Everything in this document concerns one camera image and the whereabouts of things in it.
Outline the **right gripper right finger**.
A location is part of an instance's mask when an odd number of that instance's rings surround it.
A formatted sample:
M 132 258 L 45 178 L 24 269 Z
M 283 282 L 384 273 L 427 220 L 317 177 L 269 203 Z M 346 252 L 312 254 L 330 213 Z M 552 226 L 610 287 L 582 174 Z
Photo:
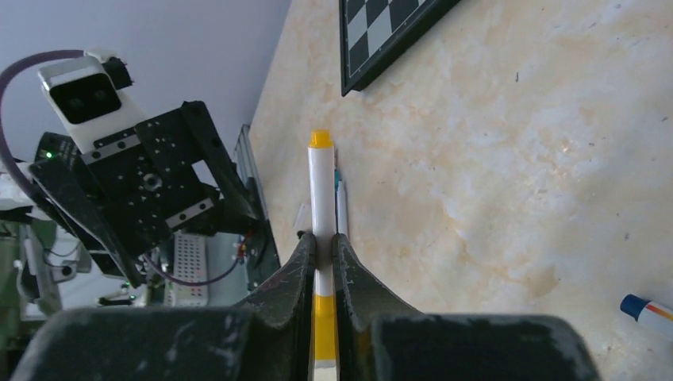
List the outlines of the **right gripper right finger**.
M 332 241 L 340 380 L 597 380 L 565 320 L 530 314 L 430 314 L 363 266 L 348 238 Z

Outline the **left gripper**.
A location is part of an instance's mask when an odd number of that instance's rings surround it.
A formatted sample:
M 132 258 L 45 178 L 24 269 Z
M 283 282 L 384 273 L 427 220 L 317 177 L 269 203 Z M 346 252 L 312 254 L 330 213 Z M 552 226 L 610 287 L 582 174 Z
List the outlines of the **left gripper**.
M 71 160 L 29 165 L 30 197 L 84 244 L 106 252 L 132 287 L 139 256 L 178 230 L 247 233 L 258 218 L 206 104 L 179 108 L 95 141 Z

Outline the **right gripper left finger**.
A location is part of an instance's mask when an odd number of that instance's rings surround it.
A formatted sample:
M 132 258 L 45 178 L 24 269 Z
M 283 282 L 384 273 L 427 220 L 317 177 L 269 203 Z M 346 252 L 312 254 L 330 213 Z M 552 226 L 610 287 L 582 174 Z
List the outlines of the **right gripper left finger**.
M 307 380 L 317 241 L 233 306 L 107 307 L 50 317 L 15 380 Z

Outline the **blue cap thin marker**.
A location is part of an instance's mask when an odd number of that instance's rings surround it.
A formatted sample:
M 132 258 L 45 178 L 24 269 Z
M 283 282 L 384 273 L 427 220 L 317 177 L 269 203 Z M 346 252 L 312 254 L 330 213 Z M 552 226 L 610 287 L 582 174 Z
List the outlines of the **blue cap thin marker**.
M 338 182 L 336 192 L 337 232 L 348 235 L 347 190 L 343 180 Z

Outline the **yellow cap marker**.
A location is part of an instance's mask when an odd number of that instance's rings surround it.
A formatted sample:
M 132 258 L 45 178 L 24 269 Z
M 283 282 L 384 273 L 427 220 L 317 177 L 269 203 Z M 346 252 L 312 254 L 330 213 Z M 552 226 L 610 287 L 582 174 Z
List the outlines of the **yellow cap marker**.
M 327 129 L 311 131 L 308 146 L 311 233 L 316 239 L 313 297 L 315 368 L 337 364 L 332 239 L 337 234 L 334 144 Z

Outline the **navy cap marker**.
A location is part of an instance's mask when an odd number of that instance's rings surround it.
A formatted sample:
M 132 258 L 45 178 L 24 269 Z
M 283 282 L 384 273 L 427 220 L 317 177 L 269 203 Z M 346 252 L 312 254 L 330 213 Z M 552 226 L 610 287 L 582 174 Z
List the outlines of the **navy cap marker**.
M 672 310 L 666 306 L 627 294 L 620 303 L 620 311 L 660 337 L 672 341 Z

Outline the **clear teal pen cap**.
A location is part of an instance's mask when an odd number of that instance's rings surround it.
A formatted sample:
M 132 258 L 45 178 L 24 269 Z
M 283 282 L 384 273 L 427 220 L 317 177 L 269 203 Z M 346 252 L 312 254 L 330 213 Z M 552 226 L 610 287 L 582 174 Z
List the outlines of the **clear teal pen cap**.
M 312 211 L 309 202 L 304 202 L 299 206 L 293 230 L 295 232 L 310 232 L 312 230 Z

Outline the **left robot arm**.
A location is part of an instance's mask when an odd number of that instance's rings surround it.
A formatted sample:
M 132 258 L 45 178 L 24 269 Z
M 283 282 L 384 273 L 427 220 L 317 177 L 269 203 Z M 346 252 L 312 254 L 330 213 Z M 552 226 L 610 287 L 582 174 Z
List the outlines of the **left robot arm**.
M 246 234 L 263 224 L 201 101 L 97 138 L 70 159 L 22 171 L 7 152 L 1 158 L 30 200 L 133 286 L 144 281 L 138 257 L 179 230 Z

